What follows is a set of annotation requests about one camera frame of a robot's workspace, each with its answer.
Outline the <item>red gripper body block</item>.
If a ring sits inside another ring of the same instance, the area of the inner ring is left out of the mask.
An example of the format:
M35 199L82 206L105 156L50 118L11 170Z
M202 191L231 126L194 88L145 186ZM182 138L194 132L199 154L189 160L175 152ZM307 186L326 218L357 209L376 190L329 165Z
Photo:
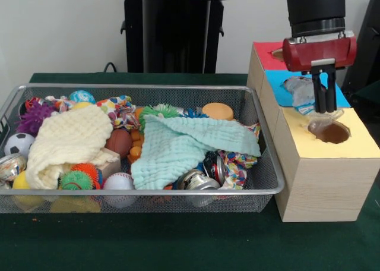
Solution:
M292 43L283 40L283 58L289 71L307 72L312 67L320 66L319 61L334 60L336 68L353 65L356 52L356 37L344 37L321 42Z

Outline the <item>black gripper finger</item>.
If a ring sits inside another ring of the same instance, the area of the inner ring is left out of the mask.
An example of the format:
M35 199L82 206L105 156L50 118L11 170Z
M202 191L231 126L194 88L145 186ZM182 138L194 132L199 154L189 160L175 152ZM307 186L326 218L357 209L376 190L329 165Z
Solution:
M326 113L325 92L322 88L319 71L312 71L312 82L314 89L315 112Z
M327 112L334 112L337 110L335 81L336 70L330 69L327 73L327 90L326 90L326 110Z

